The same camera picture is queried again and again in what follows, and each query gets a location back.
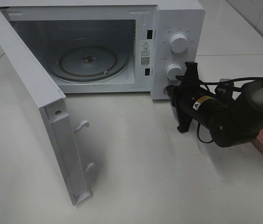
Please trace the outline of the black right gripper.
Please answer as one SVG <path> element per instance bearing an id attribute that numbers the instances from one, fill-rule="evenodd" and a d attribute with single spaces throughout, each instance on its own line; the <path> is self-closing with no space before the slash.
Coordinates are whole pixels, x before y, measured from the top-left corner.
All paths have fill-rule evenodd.
<path id="1" fill-rule="evenodd" d="M 211 96 L 207 89 L 200 87 L 198 64 L 196 62 L 185 62 L 186 71 L 184 75 L 176 76 L 181 83 L 174 86 L 171 96 L 171 105 L 175 108 L 180 133 L 188 132 L 192 118 L 197 121 L 206 121 L 209 114 L 203 108 L 198 99 L 204 96 Z"/>

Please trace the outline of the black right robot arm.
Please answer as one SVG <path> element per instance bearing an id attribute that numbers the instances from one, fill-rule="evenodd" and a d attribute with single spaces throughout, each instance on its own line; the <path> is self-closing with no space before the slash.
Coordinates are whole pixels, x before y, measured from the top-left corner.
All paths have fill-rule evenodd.
<path id="1" fill-rule="evenodd" d="M 263 129 L 263 77 L 203 82 L 196 62 L 185 62 L 185 66 L 185 74 L 176 76 L 180 84 L 165 88 L 176 110 L 178 131 L 187 132 L 195 120 L 220 147 L 256 139 Z"/>

